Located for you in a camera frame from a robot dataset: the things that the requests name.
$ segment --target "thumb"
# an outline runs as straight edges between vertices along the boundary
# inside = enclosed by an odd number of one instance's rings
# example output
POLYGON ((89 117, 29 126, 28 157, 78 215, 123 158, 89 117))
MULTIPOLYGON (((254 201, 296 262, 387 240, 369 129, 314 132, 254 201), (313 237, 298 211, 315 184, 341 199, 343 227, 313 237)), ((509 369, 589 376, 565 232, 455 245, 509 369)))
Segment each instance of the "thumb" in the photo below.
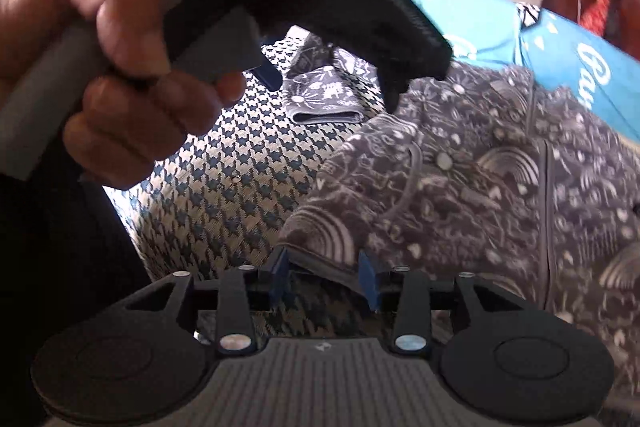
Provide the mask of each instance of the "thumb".
POLYGON ((170 71, 160 0, 0 0, 0 73, 20 78, 79 12, 95 20, 104 53, 131 76, 170 71))

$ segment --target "finger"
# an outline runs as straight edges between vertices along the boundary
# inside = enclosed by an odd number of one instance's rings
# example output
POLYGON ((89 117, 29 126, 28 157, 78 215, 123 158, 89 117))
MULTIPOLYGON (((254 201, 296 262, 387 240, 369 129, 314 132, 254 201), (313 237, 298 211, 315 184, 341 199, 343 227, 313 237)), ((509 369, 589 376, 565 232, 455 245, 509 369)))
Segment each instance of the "finger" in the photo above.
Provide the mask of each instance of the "finger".
POLYGON ((146 160, 164 160, 187 138, 146 92, 115 76, 97 78, 87 86, 82 112, 88 125, 109 134, 146 160))
POLYGON ((246 78, 242 73, 229 73, 216 81, 216 90, 224 107, 231 107, 244 95, 246 78))
POLYGON ((95 20, 106 55, 131 76, 167 74, 160 0, 0 0, 0 64, 19 78, 77 11, 95 20))
POLYGON ((66 122, 62 136, 71 158, 111 187, 127 190, 148 178, 154 168, 152 161, 95 130, 82 112, 66 122))
POLYGON ((162 76, 149 88, 149 96, 188 133, 208 133, 222 112, 215 87, 182 71, 162 76))

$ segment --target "folded fabric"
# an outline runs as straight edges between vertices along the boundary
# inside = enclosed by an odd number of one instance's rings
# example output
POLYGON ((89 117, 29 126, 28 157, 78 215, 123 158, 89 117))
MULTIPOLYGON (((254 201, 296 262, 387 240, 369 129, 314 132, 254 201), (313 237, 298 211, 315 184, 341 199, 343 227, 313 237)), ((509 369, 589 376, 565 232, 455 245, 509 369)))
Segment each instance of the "folded fabric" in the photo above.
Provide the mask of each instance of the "folded fabric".
POLYGON ((462 62, 414 80, 325 160, 279 242, 372 304, 372 264, 492 280, 597 336, 609 404, 640 409, 640 159, 569 89, 533 80, 462 62))
POLYGON ((286 77, 296 78, 299 74, 310 73, 323 66, 332 66, 333 56, 332 46, 323 42, 317 35, 309 33, 305 42, 291 59, 291 66, 286 77))
POLYGON ((364 108, 349 76, 377 81, 376 68, 348 51, 309 34, 282 84, 285 113, 299 124, 358 123, 364 108))
POLYGON ((287 117, 295 123, 358 123, 364 119, 364 108, 348 80, 333 66, 286 78, 281 97, 287 117))

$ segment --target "ribbed gray plastic surface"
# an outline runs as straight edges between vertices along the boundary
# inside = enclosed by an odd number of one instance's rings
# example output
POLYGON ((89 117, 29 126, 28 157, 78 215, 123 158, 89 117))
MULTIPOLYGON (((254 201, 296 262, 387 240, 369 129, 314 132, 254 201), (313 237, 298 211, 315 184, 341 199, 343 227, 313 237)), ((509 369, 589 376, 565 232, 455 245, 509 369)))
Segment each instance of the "ribbed gray plastic surface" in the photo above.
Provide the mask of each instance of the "ribbed gray plastic surface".
MULTIPOLYGON (((498 427, 440 386, 429 365, 375 339, 272 339, 227 359, 183 409, 153 427, 498 427)), ((572 424, 598 427, 594 419, 572 424)), ((70 427, 52 421, 47 427, 70 427)))

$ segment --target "gray handle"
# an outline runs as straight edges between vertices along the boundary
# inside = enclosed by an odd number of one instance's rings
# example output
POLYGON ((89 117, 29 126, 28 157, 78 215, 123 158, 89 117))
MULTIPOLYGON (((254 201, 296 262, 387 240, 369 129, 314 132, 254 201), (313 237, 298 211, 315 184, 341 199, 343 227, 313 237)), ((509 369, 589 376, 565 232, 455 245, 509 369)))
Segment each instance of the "gray handle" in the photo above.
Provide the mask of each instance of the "gray handle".
MULTIPOLYGON (((162 3, 169 10, 180 1, 162 3)), ((254 20, 236 8, 196 40, 174 66, 213 81, 222 73, 258 66, 259 44, 254 20)), ((104 74, 109 64, 94 24, 78 21, 69 26, 0 108, 0 173, 28 179, 88 83, 104 74)))

